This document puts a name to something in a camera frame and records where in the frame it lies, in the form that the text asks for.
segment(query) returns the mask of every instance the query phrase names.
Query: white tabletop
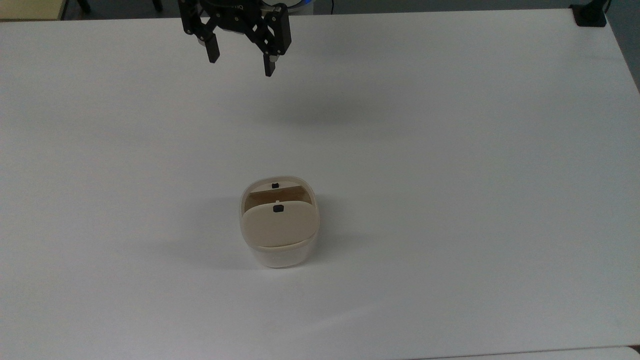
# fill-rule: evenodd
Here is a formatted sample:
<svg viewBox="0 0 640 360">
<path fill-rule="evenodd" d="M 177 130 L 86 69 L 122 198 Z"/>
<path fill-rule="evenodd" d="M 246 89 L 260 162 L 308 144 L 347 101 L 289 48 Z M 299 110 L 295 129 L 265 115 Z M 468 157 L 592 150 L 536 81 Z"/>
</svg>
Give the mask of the white tabletop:
<svg viewBox="0 0 640 360">
<path fill-rule="evenodd" d="M 640 355 L 628 347 L 581 350 L 526 352 L 519 354 L 448 357 L 450 360 L 639 360 Z"/>
<path fill-rule="evenodd" d="M 179 19 L 0 24 L 4 359 L 412 359 L 640 342 L 640 96 L 569 10 L 294 17 L 272 78 Z M 319 246 L 239 232 L 267 176 Z"/>
</svg>

